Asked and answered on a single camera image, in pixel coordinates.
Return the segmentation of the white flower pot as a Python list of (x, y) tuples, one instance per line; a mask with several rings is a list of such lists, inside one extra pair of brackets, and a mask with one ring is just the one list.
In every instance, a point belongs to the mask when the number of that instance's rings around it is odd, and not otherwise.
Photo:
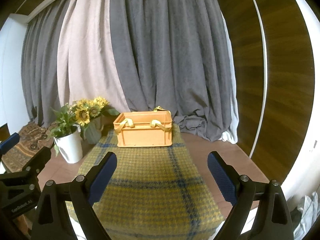
[(72, 133), (61, 138), (54, 138), (55, 146), (69, 164), (78, 163), (83, 158), (81, 136), (78, 126), (72, 127)]

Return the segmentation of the green vase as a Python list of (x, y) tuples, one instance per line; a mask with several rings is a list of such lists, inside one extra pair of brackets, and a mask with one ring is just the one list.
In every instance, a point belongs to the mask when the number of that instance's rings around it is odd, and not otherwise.
[(103, 129), (104, 126), (101, 117), (93, 119), (84, 132), (86, 141), (91, 145), (97, 144), (101, 139)]

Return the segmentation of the green leafy plant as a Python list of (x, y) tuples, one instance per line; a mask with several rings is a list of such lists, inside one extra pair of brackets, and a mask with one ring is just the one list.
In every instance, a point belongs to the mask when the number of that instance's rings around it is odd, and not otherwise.
[[(68, 103), (62, 106), (59, 110), (53, 110), (56, 115), (56, 120), (53, 123), (53, 127), (49, 129), (49, 135), (52, 138), (61, 138), (65, 135), (72, 133), (72, 127), (78, 126), (75, 121), (75, 116), (71, 110), (71, 105)], [(56, 154), (59, 153), (59, 150), (55, 146)]]

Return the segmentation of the yellow plaid woven blanket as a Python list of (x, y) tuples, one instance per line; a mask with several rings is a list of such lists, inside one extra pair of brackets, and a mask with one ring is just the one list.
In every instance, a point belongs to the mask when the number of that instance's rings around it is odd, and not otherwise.
[(93, 205), (112, 239), (209, 239), (223, 221), (177, 125), (172, 139), (168, 147), (122, 148), (109, 131), (86, 155), (78, 174), (87, 174), (108, 152), (117, 156)]

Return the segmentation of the sunflower bouquet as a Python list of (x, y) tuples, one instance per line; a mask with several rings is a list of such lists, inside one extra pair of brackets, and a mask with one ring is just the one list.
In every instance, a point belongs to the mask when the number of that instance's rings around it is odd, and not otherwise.
[(71, 110), (75, 121), (81, 127), (87, 126), (91, 121), (101, 115), (117, 116), (119, 112), (111, 104), (100, 96), (94, 99), (80, 99), (73, 102)]

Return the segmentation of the orange plastic crate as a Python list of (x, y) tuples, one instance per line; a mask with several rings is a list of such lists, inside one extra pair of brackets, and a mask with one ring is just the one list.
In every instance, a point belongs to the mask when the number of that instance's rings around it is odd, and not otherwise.
[(171, 112), (162, 107), (156, 107), (153, 111), (121, 113), (113, 125), (119, 147), (172, 145)]

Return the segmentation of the beige curtain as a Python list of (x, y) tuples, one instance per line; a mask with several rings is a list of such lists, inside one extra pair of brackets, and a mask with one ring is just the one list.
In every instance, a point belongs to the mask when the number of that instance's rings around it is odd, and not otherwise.
[(111, 41), (110, 0), (70, 0), (57, 48), (57, 87), (61, 105), (105, 98), (128, 112)]

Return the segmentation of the grey curtain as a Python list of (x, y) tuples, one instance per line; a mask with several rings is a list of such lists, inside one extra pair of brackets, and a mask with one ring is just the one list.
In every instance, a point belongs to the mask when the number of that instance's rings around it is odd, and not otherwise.
[[(57, 48), (69, 3), (44, 8), (24, 38), (22, 89), (29, 119), (40, 126), (62, 106)], [(110, 0), (110, 28), (128, 112), (162, 107), (182, 132), (237, 142), (231, 41), (217, 0)]]

